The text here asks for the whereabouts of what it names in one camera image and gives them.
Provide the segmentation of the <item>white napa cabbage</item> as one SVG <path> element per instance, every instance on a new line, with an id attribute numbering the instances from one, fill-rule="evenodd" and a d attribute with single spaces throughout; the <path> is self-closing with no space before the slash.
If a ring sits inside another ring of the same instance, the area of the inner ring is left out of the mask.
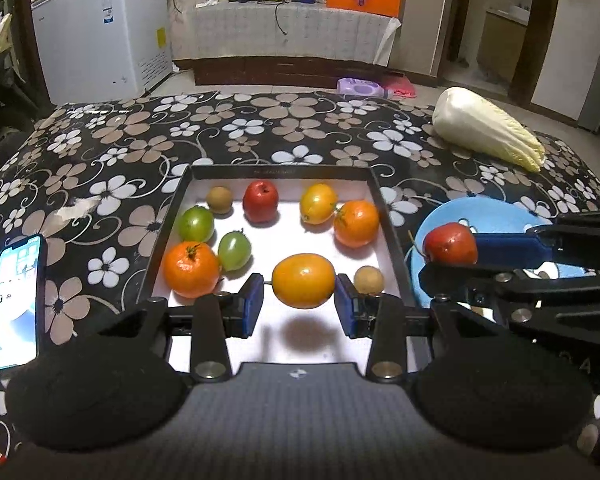
<path id="1" fill-rule="evenodd" d="M 432 113 L 434 131 L 445 142 L 540 172 L 545 148 L 517 119 L 462 87 L 445 89 Z"/>

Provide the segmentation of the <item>smartphone with lit screen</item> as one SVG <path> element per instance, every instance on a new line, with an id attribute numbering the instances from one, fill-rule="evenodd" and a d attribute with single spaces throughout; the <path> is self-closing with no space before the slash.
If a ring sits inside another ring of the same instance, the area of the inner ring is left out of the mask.
<path id="1" fill-rule="evenodd" d="M 17 240 L 0 253 L 0 372 L 38 356 L 46 256 L 41 234 Z"/>

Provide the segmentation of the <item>pink slipper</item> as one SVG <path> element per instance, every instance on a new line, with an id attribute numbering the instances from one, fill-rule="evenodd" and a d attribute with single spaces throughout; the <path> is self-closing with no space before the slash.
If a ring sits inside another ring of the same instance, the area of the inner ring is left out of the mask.
<path id="1" fill-rule="evenodd" d="M 382 78 L 381 85 L 391 99 L 415 99 L 417 96 L 414 84 L 404 75 L 388 74 Z"/>

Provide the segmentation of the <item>low cabinet with lace cloth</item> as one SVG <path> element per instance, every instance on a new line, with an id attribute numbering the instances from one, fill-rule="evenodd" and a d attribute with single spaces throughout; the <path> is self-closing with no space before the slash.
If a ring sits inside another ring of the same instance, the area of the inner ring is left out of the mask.
<path id="1" fill-rule="evenodd" d="M 334 88 L 379 80 L 397 18 L 302 3 L 218 3 L 171 16 L 173 61 L 208 84 Z"/>

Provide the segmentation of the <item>white chest freezer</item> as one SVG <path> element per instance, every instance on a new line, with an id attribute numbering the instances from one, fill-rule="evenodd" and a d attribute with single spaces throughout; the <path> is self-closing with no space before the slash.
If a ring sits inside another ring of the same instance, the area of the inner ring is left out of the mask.
<path id="1" fill-rule="evenodd" d="M 172 73 L 168 0 L 34 0 L 50 102 L 143 96 Z"/>

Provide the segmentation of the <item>black floral tablecloth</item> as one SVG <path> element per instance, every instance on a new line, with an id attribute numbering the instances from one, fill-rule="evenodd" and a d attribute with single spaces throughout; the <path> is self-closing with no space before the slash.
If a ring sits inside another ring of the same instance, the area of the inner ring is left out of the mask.
<path id="1" fill-rule="evenodd" d="M 193 165 L 370 168 L 403 247 L 454 198 L 488 196 L 544 219 L 600 210 L 600 179 L 572 142 L 541 134 L 534 174 L 445 143 L 431 115 L 425 104 L 318 91 L 67 104 L 0 143 L 0 251 L 46 239 L 42 339 L 60 346 L 133 304 Z"/>

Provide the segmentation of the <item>green tomato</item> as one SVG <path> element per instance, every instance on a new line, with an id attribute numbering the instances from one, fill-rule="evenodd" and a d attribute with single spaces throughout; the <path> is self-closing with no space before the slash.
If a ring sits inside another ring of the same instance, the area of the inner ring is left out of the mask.
<path id="1" fill-rule="evenodd" d="M 181 240 L 205 243 L 210 240 L 213 233 L 214 217 L 206 207 L 190 207 L 178 218 L 178 234 Z"/>
<path id="2" fill-rule="evenodd" d="M 218 257 L 224 271 L 240 270 L 251 257 L 251 243 L 242 231 L 225 234 L 218 247 Z"/>

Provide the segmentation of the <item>small brown longan fruit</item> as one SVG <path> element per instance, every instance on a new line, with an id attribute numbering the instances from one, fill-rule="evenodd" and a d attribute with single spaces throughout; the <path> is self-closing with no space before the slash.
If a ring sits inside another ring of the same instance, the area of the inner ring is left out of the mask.
<path id="1" fill-rule="evenodd" d="M 385 278 L 374 266 L 361 266 L 354 274 L 355 289 L 364 295 L 378 295 L 384 291 Z"/>

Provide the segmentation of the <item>brown kiwi fruit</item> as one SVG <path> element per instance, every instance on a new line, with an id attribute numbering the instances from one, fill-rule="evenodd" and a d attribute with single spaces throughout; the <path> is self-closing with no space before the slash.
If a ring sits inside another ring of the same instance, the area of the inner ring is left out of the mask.
<path id="1" fill-rule="evenodd" d="M 210 188 L 206 202 L 214 214 L 228 214 L 233 208 L 233 193 L 226 186 L 217 185 Z"/>

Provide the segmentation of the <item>large orange tangerine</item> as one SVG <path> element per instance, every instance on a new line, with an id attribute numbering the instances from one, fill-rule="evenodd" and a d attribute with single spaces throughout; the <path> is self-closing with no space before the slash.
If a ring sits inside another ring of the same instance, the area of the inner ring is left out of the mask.
<path id="1" fill-rule="evenodd" d="M 215 290 L 221 263 L 208 244 L 181 242 L 163 257 L 162 275 L 176 294 L 196 299 Z"/>

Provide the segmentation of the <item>red apple in tray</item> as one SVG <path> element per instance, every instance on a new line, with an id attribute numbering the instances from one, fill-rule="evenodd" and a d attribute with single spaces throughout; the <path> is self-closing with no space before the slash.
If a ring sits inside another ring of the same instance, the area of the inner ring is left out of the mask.
<path id="1" fill-rule="evenodd" d="M 257 180 L 247 186 L 242 196 L 242 210 L 251 223 L 270 223 L 277 214 L 278 192 L 269 180 Z"/>

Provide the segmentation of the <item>red apple with stem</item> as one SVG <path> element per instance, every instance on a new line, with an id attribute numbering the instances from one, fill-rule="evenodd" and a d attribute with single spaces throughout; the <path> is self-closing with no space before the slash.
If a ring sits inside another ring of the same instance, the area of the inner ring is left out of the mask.
<path id="1" fill-rule="evenodd" d="M 445 223 L 431 230 L 421 243 L 411 236 L 414 251 L 426 263 L 444 266 L 473 266 L 478 262 L 475 235 L 468 226 L 458 222 Z"/>

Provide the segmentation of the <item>black white shallow tray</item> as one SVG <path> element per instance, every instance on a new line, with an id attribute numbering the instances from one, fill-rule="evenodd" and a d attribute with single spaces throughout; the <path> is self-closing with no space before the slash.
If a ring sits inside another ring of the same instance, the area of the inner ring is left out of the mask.
<path id="1" fill-rule="evenodd" d="M 248 185 L 257 180 L 272 182 L 278 192 L 278 206 L 269 224 L 250 223 L 242 208 Z M 340 204 L 349 200 L 366 200 L 374 204 L 380 217 L 376 238 L 358 249 L 340 245 L 332 226 L 324 222 L 307 226 L 300 216 L 300 198 L 312 184 L 325 183 L 338 195 Z M 221 238 L 233 231 L 245 234 L 251 244 L 251 256 L 238 271 L 230 271 L 219 280 L 219 292 L 239 295 L 245 285 L 248 292 L 249 337 L 241 334 L 227 338 L 232 367 L 247 362 L 276 364 L 353 363 L 365 370 L 372 342 L 370 338 L 350 338 L 342 328 L 336 308 L 341 292 L 314 309 L 300 310 L 286 306 L 271 287 L 277 263 L 299 254 L 315 254 L 328 260 L 338 274 L 353 278 L 362 266 L 374 266 L 385 278 L 384 291 L 401 297 L 407 304 L 415 298 L 405 265 L 405 252 L 396 235 L 387 208 L 387 192 L 379 186 L 372 170 L 336 166 L 189 166 L 163 219 L 162 227 L 148 263 L 138 296 L 141 300 L 161 297 L 170 308 L 185 306 L 163 277 L 163 256 L 180 240 L 178 218 L 193 206 L 202 206 L 215 186 L 228 188 L 233 205 L 227 214 L 215 219 L 209 240 L 212 249 Z"/>

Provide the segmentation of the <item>light blue plate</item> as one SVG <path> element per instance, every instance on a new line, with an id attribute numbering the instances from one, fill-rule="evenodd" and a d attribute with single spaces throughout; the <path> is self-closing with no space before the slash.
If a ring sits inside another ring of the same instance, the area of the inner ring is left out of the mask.
<path id="1" fill-rule="evenodd" d="M 476 233 L 524 233 L 534 226 L 552 224 L 550 220 L 538 217 L 522 207 L 494 200 L 487 197 L 463 197 L 437 207 L 428 214 L 415 233 L 415 242 L 422 248 L 425 236 L 438 226 L 450 222 L 460 222 L 468 226 L 474 234 Z M 431 297 L 419 285 L 418 274 L 425 265 L 425 260 L 410 249 L 408 258 L 405 255 L 408 272 L 412 282 L 412 291 L 416 304 L 422 308 L 428 308 Z M 570 266 L 554 262 L 553 260 L 542 260 L 542 266 L 524 269 L 529 278 L 540 278 L 540 272 L 545 272 L 550 278 L 580 278 L 580 276 L 593 275 L 580 266 Z"/>

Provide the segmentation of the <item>yellow orange lemon fruit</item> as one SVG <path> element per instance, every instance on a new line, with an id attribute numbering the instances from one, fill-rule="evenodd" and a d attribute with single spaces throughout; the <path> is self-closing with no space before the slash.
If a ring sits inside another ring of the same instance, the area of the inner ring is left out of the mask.
<path id="1" fill-rule="evenodd" d="M 282 260 L 273 270 L 271 285 L 276 298 L 288 307 L 314 309 L 335 290 L 332 264 L 315 254 L 298 254 Z"/>

